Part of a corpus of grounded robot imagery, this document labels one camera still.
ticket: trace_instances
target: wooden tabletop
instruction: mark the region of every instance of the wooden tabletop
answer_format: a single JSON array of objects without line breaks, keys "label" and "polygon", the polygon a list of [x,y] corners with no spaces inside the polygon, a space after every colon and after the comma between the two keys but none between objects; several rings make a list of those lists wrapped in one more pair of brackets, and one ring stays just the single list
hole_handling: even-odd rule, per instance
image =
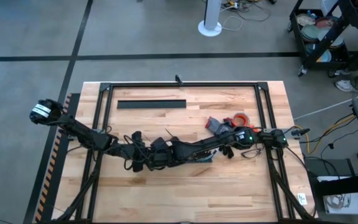
[{"label": "wooden tabletop", "polygon": [[[268,82],[274,115],[279,128],[294,125],[283,82]],[[84,83],[76,119],[91,127],[99,83]],[[118,100],[186,100],[186,109],[122,110]],[[270,124],[263,102],[266,121]],[[184,87],[184,88],[115,88],[109,125],[111,134],[123,139],[142,131],[150,144],[157,137],[170,139],[165,128],[182,141],[193,142],[212,134],[204,128],[209,116],[218,120],[243,112],[250,123],[260,126],[255,91],[250,87]],[[99,119],[99,128],[103,113]],[[300,145],[288,140],[290,148],[302,158]],[[69,149],[78,146],[72,142]],[[220,152],[212,163],[185,164],[164,170],[139,173],[126,171],[124,160],[104,156],[100,172],[94,222],[275,222],[272,188],[266,153],[253,159],[241,157],[234,150],[228,159]],[[65,160],[53,218],[62,214],[80,190],[86,150],[70,152]],[[284,152],[291,191],[306,194],[308,212],[314,201],[307,173],[297,158]],[[90,191],[85,200],[87,211]],[[284,216],[285,198],[280,190]]]}]

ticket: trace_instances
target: white label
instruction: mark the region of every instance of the white label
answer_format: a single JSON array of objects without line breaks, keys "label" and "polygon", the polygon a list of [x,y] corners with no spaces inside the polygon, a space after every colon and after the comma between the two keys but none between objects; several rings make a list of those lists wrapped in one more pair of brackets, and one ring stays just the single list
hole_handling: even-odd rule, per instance
[{"label": "white label", "polygon": [[47,113],[50,113],[50,109],[49,109],[49,108],[44,107],[44,106],[42,106],[42,105],[40,105],[40,104],[37,104],[35,107],[38,108],[38,109],[40,109],[40,110],[43,110],[43,111],[45,111],[45,112],[47,112]]},{"label": "white label", "polygon": [[306,195],[304,193],[298,194],[298,201],[301,205],[307,205],[308,201],[306,201]]},{"label": "white label", "polygon": [[32,111],[36,112],[37,114],[41,114],[42,116],[48,118],[49,114],[45,113],[44,111],[38,109],[38,108],[34,108]]}]

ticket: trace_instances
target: metal cart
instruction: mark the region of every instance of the metal cart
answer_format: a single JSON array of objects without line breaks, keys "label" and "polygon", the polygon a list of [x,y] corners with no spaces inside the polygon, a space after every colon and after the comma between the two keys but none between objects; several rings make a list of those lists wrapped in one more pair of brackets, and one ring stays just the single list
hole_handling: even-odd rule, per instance
[{"label": "metal cart", "polygon": [[[358,8],[354,7],[351,0],[338,0],[334,7],[328,12],[327,16],[331,16],[335,8],[339,6],[342,11],[342,16],[334,23],[332,28],[326,34],[324,39],[319,42],[316,50],[311,54],[307,54],[306,45],[302,38],[301,29],[302,26],[296,21],[296,15],[307,13],[316,14],[318,17],[323,17],[323,12],[320,9],[299,9],[303,0],[298,0],[290,14],[290,23],[288,25],[288,31],[294,32],[298,50],[300,51],[300,57],[302,59],[302,65],[299,69],[298,76],[302,76],[308,72],[309,69],[328,70],[330,77],[339,75],[341,69],[346,68],[350,63],[358,59],[358,51],[352,56],[349,55],[346,44],[343,44],[338,49],[329,49],[331,44],[342,34],[342,32],[352,25],[358,29]],[[330,50],[332,60],[330,62],[318,62],[317,60],[326,51]]]}]

